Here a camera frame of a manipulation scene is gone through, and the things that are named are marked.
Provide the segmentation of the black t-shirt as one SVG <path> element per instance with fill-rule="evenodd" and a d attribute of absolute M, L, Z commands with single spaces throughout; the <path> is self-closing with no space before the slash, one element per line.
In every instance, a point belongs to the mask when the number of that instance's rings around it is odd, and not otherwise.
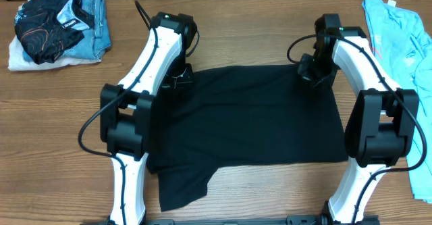
<path fill-rule="evenodd" d="M 204 197 L 219 168 L 346 161 L 333 92 L 305 86 L 293 65 L 197 72 L 159 91 L 146 166 L 162 211 Z"/>

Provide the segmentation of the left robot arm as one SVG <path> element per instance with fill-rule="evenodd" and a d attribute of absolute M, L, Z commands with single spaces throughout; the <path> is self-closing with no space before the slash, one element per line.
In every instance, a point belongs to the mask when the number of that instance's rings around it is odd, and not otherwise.
<path fill-rule="evenodd" d="M 106 84 L 101 91 L 100 136 L 114 171 L 108 224 L 145 221 L 144 170 L 154 101 L 161 89 L 177 90 L 193 83 L 186 58 L 198 38 L 192 16 L 159 12 L 151 19 L 147 44 L 132 69 L 117 85 Z"/>

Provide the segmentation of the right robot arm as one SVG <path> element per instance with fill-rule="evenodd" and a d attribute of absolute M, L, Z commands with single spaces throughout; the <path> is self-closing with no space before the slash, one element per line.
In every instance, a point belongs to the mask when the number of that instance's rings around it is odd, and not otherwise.
<path fill-rule="evenodd" d="M 332 87 L 341 70 L 356 102 L 345 128 L 348 166 L 336 192 L 319 216 L 290 216 L 294 224 L 378 224 L 377 216 L 364 210 L 382 177 L 396 171 L 396 163 L 408 155 L 419 96 L 402 89 L 379 65 L 366 34 L 357 26 L 343 27 L 337 14 L 315 21 L 312 55 L 298 62 L 298 76 L 313 93 Z"/>

